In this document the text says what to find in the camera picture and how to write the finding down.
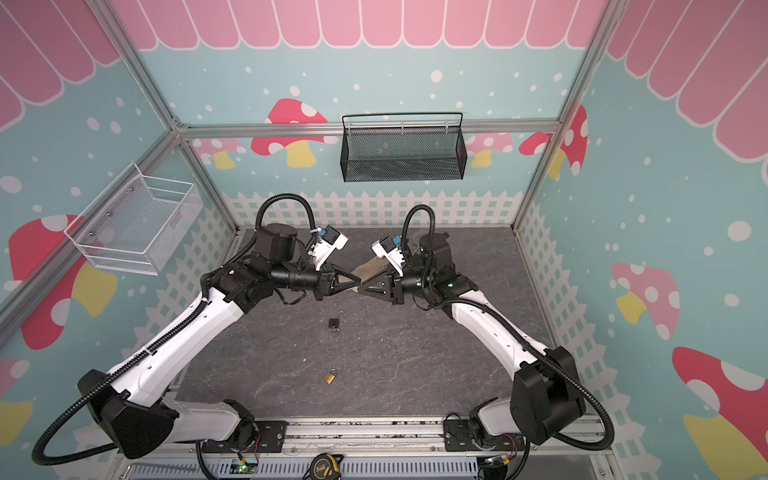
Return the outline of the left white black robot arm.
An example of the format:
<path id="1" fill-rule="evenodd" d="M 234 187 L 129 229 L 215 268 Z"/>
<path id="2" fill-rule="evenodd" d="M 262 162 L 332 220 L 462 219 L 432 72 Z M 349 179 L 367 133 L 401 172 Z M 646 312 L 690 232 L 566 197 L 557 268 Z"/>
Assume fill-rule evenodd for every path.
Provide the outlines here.
<path id="1" fill-rule="evenodd" d="M 80 398 L 42 433 L 32 461 L 63 465 L 111 450 L 137 459 L 169 443 L 214 442 L 235 452 L 253 448 L 260 439 L 258 425 L 239 402 L 184 403 L 166 398 L 166 391 L 212 340 L 270 296 L 290 290 L 322 300 L 358 286 L 357 276 L 328 261 L 347 241 L 332 226 L 318 227 L 302 196 L 283 193 L 267 199 L 251 239 L 201 276 L 200 294 L 182 314 L 108 372 L 91 370 L 80 379 Z M 54 435 L 82 409 L 89 410 L 110 443 L 47 455 Z"/>

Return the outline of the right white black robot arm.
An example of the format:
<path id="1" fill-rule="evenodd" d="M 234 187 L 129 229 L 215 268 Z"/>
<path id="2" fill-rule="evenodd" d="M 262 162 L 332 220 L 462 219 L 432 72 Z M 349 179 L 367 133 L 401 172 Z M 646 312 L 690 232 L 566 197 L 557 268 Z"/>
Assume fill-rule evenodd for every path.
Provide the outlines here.
<path id="1" fill-rule="evenodd" d="M 425 300 L 425 309 L 441 310 L 472 333 L 501 363 L 513 381 L 508 397 L 477 407 L 478 435 L 522 435 L 541 445 L 554 438 L 585 451 L 612 446 L 616 429 L 607 409 L 579 379 L 572 354 L 551 349 L 518 328 L 460 273 L 445 234 L 431 221 L 418 252 L 408 244 L 410 225 L 395 238 L 376 240 L 372 250 L 386 267 L 366 279 L 360 294 L 400 305 L 406 296 Z"/>

